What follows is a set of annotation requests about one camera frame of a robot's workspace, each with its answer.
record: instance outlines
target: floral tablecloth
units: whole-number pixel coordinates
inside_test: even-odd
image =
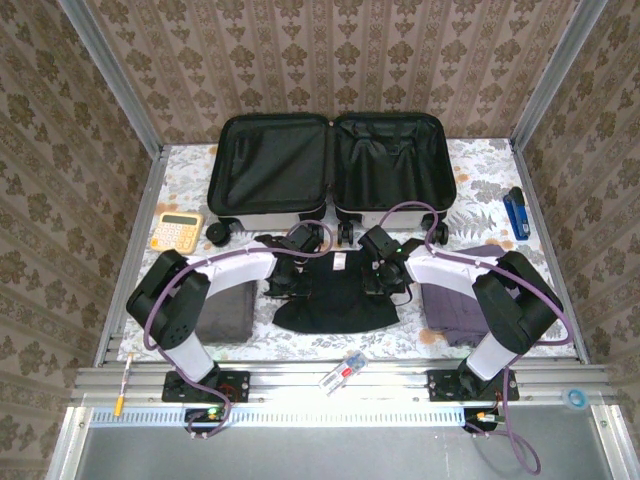
[[[531,225],[527,242],[517,242],[511,231],[502,196],[513,186],[522,186],[507,139],[448,140],[458,196],[449,210],[446,222],[450,229],[447,250],[459,250],[482,244],[498,244],[505,250],[522,252],[542,276],[551,281],[545,252],[538,237],[537,226]],[[207,207],[206,195],[215,161],[215,145],[188,145],[171,148],[165,178],[149,231],[149,245],[159,215],[166,211],[200,212],[205,225],[215,216]],[[329,208],[324,221],[337,232],[338,221]],[[211,255],[235,249],[264,232],[234,233],[223,249],[215,248],[206,239],[204,228],[194,255]],[[356,239],[363,229],[356,225]],[[423,236],[421,230],[392,233],[401,242],[411,236]],[[158,253],[147,248],[139,279],[147,272]],[[218,360],[330,360],[343,358],[350,350],[360,349],[370,359],[464,358],[468,347],[450,347],[444,337],[427,328],[425,311],[418,285],[413,285],[413,300],[398,307],[400,323],[369,333],[350,335],[307,335],[293,333],[272,324],[275,311],[283,304],[262,295],[266,282],[258,282],[252,338],[244,344],[207,346]],[[566,335],[560,322],[546,333],[545,339]],[[128,318],[118,359],[129,352],[137,361],[156,361],[161,357],[148,352],[142,343],[142,330]],[[531,356],[575,357],[573,347],[536,347]]]

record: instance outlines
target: folded purple clothing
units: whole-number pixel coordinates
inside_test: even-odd
[[[479,257],[501,257],[505,252],[498,245],[460,250],[459,253]],[[436,285],[422,285],[422,304],[427,326],[442,332],[451,346],[478,346],[489,332],[480,304],[475,298]]]

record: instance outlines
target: open suitcase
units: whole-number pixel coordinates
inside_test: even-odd
[[[407,200],[444,218],[456,186],[442,124],[423,113],[350,113],[334,122],[307,113],[235,117],[222,130],[207,201],[227,236],[233,222],[280,230],[322,219],[329,186],[339,243],[352,243],[351,221],[370,228]],[[407,208],[385,227],[430,222],[424,209]],[[446,225],[438,228],[446,243]]]

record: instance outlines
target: yellow calculator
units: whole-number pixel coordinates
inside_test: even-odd
[[[189,255],[196,249],[203,217],[199,213],[165,212],[151,237],[151,248],[158,252],[175,249]]]

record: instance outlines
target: small package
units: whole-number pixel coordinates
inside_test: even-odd
[[[367,366],[367,358],[361,351],[346,358],[340,365],[329,372],[318,384],[327,395],[331,395],[341,388],[354,375],[360,373]]]

